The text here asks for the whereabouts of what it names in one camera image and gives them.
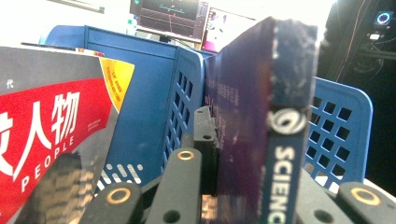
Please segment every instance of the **book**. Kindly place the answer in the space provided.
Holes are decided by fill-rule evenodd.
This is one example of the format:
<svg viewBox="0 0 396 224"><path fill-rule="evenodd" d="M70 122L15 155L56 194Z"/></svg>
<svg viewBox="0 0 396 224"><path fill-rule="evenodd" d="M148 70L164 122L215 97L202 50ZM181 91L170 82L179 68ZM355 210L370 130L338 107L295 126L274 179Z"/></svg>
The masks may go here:
<svg viewBox="0 0 396 224"><path fill-rule="evenodd" d="M317 26L270 17L205 59L219 139L214 222L295 221L317 39Z"/></svg>
<svg viewBox="0 0 396 224"><path fill-rule="evenodd" d="M29 46L0 47L0 62L0 223L77 223L134 65Z"/></svg>

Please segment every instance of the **yellow label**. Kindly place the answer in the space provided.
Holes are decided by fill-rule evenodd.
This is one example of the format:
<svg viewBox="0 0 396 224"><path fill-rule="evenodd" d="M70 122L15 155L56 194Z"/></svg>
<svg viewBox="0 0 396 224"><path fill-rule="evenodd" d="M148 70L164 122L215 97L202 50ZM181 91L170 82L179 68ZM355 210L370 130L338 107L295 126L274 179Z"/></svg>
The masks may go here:
<svg viewBox="0 0 396 224"><path fill-rule="evenodd" d="M100 58L107 91L113 105L120 113L125 93L134 73L134 65L108 58Z"/></svg>

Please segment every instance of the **blue crate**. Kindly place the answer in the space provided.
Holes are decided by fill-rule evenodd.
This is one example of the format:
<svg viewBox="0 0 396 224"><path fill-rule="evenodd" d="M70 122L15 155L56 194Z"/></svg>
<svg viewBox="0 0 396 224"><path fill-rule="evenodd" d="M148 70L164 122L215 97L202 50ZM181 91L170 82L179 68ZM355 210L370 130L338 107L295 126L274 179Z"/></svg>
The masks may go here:
<svg viewBox="0 0 396 224"><path fill-rule="evenodd" d="M373 116L370 98L321 78L316 78L314 95L305 169L326 189L362 182Z"/></svg>
<svg viewBox="0 0 396 224"><path fill-rule="evenodd" d="M144 185L160 175L168 155L180 146L181 135L192 133L192 114L203 100L203 57L212 54L90 26L56 26L40 43L97 50L136 65L99 188L117 181ZM316 81L304 166L313 178L324 177L327 189L361 182L371 101L357 89Z"/></svg>
<svg viewBox="0 0 396 224"><path fill-rule="evenodd" d="M181 135L192 133L193 111L203 103L203 56L90 26L56 26L40 43L96 50L135 64L98 187L145 185L160 175Z"/></svg>

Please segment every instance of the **dark purple book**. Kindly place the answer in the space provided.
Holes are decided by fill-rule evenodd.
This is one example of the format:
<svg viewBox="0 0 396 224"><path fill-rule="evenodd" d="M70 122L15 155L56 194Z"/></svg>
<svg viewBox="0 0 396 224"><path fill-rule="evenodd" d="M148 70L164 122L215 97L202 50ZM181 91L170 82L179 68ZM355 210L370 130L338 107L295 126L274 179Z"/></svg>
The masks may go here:
<svg viewBox="0 0 396 224"><path fill-rule="evenodd" d="M294 222L317 36L316 26L268 18L205 59L220 145L216 211L206 221Z"/></svg>

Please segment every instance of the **monitor screen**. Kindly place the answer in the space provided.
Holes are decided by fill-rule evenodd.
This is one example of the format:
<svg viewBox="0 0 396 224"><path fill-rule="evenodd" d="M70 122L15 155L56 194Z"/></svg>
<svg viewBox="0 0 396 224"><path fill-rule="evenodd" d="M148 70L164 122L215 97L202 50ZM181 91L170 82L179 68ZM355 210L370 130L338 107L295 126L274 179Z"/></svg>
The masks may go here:
<svg viewBox="0 0 396 224"><path fill-rule="evenodd" d="M254 25L255 20L214 7L208 12L201 50L219 52L236 37Z"/></svg>
<svg viewBox="0 0 396 224"><path fill-rule="evenodd" d="M208 3L200 0L132 0L138 30L201 43Z"/></svg>

